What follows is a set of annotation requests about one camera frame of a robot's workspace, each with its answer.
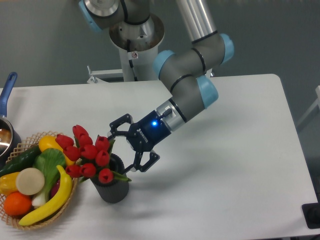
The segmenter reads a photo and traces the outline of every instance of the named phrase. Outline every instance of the bok choy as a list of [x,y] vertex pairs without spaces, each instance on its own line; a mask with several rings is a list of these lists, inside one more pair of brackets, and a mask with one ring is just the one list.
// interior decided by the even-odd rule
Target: bok choy
[[57,165],[66,167],[66,159],[64,154],[54,148],[44,150],[36,157],[33,167],[40,170],[44,175],[44,186],[40,192],[32,198],[32,205],[38,208],[49,201],[51,188],[58,181],[60,174]]

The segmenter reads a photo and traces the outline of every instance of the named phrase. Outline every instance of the black pot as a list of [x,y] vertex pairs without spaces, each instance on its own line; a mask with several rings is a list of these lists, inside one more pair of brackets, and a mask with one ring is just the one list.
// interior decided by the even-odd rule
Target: black pot
[[18,143],[21,143],[20,136],[6,119],[8,99],[17,77],[15,72],[9,74],[0,95],[0,169],[6,164],[10,153],[14,151]]
[[[110,156],[110,170],[115,172],[122,172],[125,169],[125,165],[121,158],[111,153]],[[103,184],[99,181],[98,177],[90,178],[91,182],[98,191],[100,197],[107,203],[115,204],[123,200],[129,192],[129,182],[112,180],[107,184]]]

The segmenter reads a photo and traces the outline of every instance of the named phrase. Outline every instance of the green cucumber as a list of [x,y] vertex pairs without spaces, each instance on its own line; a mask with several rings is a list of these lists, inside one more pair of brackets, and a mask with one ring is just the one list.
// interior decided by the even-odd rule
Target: green cucumber
[[41,151],[38,145],[25,150],[20,155],[14,157],[11,161],[4,165],[4,167],[0,170],[0,177],[7,174],[20,172],[26,168],[31,168],[35,162],[36,157],[40,154]]

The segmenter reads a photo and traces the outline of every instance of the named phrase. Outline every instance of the table surface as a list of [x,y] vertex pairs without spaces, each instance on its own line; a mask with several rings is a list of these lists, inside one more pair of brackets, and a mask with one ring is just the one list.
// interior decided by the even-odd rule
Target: table surface
[[[123,201],[104,202],[86,181],[51,226],[24,232],[3,222],[1,236],[236,240],[320,233],[307,228],[301,209],[317,198],[280,79],[211,80],[218,101],[155,146],[161,159],[152,168],[128,173]],[[94,139],[118,117],[129,113],[137,122],[170,97],[160,81],[16,87],[7,119],[22,139],[50,130],[72,136],[76,124]],[[113,152],[126,166],[134,159],[125,138],[116,139]]]

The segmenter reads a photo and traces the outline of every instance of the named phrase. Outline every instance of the light blue joint cap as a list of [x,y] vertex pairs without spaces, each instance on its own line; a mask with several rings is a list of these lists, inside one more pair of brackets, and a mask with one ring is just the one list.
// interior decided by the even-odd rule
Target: light blue joint cap
[[91,15],[89,14],[88,10],[86,9],[84,2],[81,0],[79,2],[79,7],[81,9],[81,12],[83,13],[83,16],[85,18],[85,20],[87,21],[87,23],[89,24],[90,28],[98,33],[101,32],[102,29],[96,24],[96,22],[92,19]]
[[198,82],[204,108],[207,109],[218,99],[218,91],[215,85],[205,75],[198,77],[196,80]]
[[221,64],[230,60],[235,54],[235,46],[227,34],[221,33],[220,36],[224,41],[224,58]]
[[170,58],[170,56],[172,56],[174,54],[175,53],[171,50],[164,50],[164,51],[160,52],[158,54],[158,56],[155,57],[153,64],[152,64],[152,68],[158,78],[160,76],[160,71],[161,71],[163,65],[165,64],[167,59]]

